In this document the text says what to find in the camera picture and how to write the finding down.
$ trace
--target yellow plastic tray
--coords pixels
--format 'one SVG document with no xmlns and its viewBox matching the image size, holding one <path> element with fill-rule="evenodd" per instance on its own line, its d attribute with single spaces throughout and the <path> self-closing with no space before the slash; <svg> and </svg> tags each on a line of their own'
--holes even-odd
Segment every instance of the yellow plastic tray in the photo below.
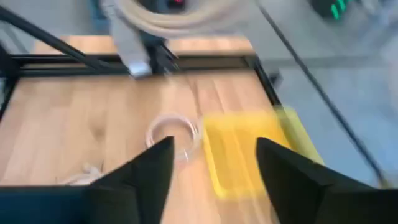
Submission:
<svg viewBox="0 0 398 224">
<path fill-rule="evenodd" d="M 256 159 L 258 137 L 269 138 L 289 149 L 305 148 L 299 153 L 323 163 L 293 110 L 205 116 L 203 146 L 219 198 L 265 194 Z"/>
</svg>

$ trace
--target beige cable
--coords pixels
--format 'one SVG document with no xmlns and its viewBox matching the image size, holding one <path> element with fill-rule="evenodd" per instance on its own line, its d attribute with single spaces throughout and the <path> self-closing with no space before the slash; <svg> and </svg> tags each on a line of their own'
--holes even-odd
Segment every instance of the beige cable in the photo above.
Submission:
<svg viewBox="0 0 398 224">
<path fill-rule="evenodd" d="M 180 15 L 157 14 L 132 0 L 116 0 L 123 16 L 138 28 L 161 37 L 180 37 L 223 29 L 242 19 L 242 0 L 207 1 L 204 6 Z"/>
</svg>

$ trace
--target coiled white cable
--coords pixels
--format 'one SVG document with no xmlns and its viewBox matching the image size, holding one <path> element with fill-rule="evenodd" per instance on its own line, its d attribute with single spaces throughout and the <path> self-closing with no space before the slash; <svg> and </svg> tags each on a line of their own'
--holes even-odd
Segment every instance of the coiled white cable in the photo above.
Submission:
<svg viewBox="0 0 398 224">
<path fill-rule="evenodd" d="M 134 0 L 115 0 L 123 16 L 139 29 L 161 37 L 178 37 L 223 29 L 242 18 L 244 1 L 207 0 L 185 14 L 157 14 Z"/>
<path fill-rule="evenodd" d="M 200 145 L 201 132 L 200 130 L 198 130 L 197 126 L 195 126 L 188 118 L 178 114 L 162 115 L 153 120 L 153 122 L 149 125 L 149 129 L 146 133 L 146 146 L 150 148 L 155 144 L 153 137 L 155 130 L 158 129 L 160 126 L 168 123 L 181 123 L 190 130 L 192 137 L 192 146 L 188 149 L 180 149 L 180 153 L 177 153 L 175 155 L 175 158 L 177 160 L 189 160 L 195 149 Z"/>
</svg>

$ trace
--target wooden table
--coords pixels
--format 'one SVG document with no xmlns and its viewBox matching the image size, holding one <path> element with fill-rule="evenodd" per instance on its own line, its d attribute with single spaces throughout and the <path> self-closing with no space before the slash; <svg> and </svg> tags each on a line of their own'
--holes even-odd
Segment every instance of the wooden table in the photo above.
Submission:
<svg viewBox="0 0 398 224">
<path fill-rule="evenodd" d="M 110 37 L 65 39 L 86 53 L 113 53 Z M 252 51 L 235 38 L 184 39 L 174 52 Z M 36 53 L 55 53 L 37 44 Z M 160 114 L 192 120 L 212 112 L 269 109 L 254 71 L 208 72 L 134 80 L 129 77 L 22 79 L 0 124 L 2 185 L 50 185 L 80 173 L 84 163 L 109 172 L 146 147 L 144 134 Z M 188 141 L 180 128 L 176 150 Z M 176 164 L 163 223 L 273 223 L 267 196 L 236 202 L 215 197 L 203 152 Z"/>
</svg>

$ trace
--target white cable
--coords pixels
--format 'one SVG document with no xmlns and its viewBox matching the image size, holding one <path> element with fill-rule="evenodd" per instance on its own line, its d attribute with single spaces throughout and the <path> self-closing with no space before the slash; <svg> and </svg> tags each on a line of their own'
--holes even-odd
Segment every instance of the white cable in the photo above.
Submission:
<svg viewBox="0 0 398 224">
<path fill-rule="evenodd" d="M 168 123 L 181 123 L 189 128 L 192 138 L 191 148 L 182 149 L 182 152 L 179 152 L 178 154 L 175 155 L 175 158 L 177 160 L 182 160 L 182 159 L 189 160 L 194 150 L 200 145 L 201 133 L 198 130 L 198 128 L 188 118 L 178 114 L 162 115 L 153 120 L 153 122 L 149 125 L 148 131 L 146 132 L 146 140 L 145 140 L 146 146 L 150 148 L 155 144 L 153 137 L 155 130 L 158 129 L 159 126 Z"/>
<path fill-rule="evenodd" d="M 205 1 L 206 4 L 179 15 L 156 14 L 132 0 L 115 0 L 123 16 L 138 28 L 161 37 L 211 32 L 241 19 L 242 0 Z"/>
<path fill-rule="evenodd" d="M 67 180 L 62 181 L 62 185 L 88 185 L 101 178 L 103 174 L 101 171 L 89 164 L 83 165 L 83 173 L 74 175 Z"/>
</svg>

